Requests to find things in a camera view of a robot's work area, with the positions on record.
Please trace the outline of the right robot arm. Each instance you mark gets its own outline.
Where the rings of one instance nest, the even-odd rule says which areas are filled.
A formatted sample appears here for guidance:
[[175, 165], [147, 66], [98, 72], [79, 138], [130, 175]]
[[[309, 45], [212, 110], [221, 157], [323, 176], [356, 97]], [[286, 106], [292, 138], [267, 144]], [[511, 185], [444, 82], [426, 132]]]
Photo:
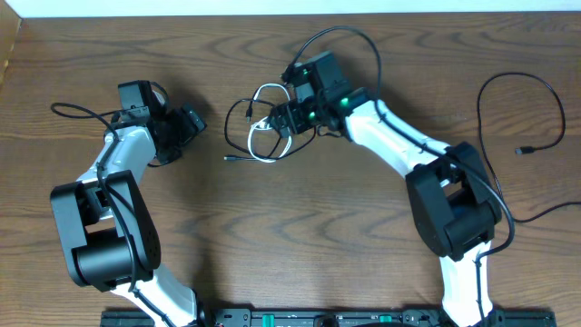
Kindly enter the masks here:
[[439, 258], [442, 306], [457, 326], [482, 324], [493, 310], [487, 261], [500, 208], [478, 151], [435, 140], [394, 115], [367, 88], [354, 88], [331, 52], [289, 64], [281, 75], [295, 96], [276, 105], [269, 122], [279, 135], [325, 126], [363, 146], [406, 182], [415, 227]]

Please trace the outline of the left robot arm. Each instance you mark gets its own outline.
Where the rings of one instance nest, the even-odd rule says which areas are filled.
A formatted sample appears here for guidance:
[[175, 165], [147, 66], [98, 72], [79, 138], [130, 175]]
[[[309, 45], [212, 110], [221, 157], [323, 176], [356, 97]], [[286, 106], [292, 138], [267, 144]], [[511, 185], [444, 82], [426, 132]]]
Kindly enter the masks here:
[[182, 157], [206, 128], [187, 104], [172, 109], [157, 83], [119, 84], [121, 107], [78, 118], [105, 126], [103, 150], [74, 182], [50, 194], [55, 224], [71, 279], [135, 304], [156, 326], [211, 326], [215, 319], [195, 290], [162, 264], [161, 243], [139, 189], [149, 167]]

